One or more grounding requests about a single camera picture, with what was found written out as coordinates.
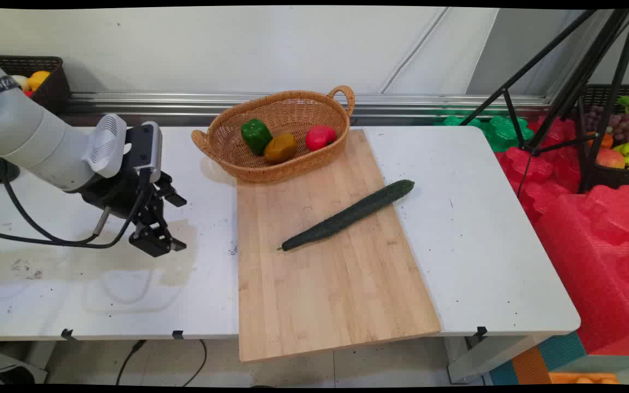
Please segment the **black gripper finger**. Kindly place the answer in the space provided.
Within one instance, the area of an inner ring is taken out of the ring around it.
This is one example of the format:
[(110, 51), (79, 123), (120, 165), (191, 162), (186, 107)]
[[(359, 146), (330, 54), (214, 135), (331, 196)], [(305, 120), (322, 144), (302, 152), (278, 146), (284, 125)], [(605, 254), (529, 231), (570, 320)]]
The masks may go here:
[(153, 209), (164, 208), (164, 201), (168, 201), (173, 206), (180, 208), (185, 206), (187, 200), (180, 196), (172, 185), (173, 178), (166, 172), (161, 171), (159, 179), (153, 183)]
[(133, 214), (130, 221), (135, 230), (129, 235), (129, 243), (151, 257), (186, 249), (186, 244), (170, 233), (164, 219), (164, 206), (147, 205)]

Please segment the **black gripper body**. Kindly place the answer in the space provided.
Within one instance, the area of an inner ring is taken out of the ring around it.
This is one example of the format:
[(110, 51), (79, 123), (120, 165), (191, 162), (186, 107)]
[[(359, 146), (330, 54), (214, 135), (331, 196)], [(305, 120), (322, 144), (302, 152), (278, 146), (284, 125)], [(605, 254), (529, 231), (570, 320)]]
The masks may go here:
[(150, 184), (151, 169), (121, 171), (103, 178), (81, 192), (85, 202), (100, 209), (110, 208), (110, 214), (132, 222), (155, 222), (152, 210), (156, 189)]

